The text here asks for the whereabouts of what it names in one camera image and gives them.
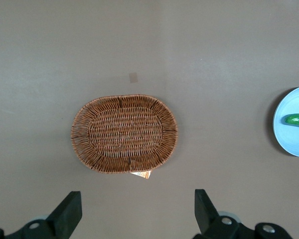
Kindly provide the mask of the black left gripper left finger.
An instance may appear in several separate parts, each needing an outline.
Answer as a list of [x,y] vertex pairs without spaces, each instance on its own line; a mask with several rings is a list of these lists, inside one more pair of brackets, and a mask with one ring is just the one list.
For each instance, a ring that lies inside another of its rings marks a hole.
[[81,219],[81,192],[72,191],[46,219],[33,220],[10,235],[0,229],[0,239],[68,239]]

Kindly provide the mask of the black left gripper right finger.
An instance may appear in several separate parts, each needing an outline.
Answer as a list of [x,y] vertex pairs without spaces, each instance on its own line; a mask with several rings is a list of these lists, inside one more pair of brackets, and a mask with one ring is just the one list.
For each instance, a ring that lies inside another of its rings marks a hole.
[[195,190],[195,218],[200,233],[195,239],[290,239],[281,226],[258,223],[252,230],[228,215],[219,215],[204,189]]

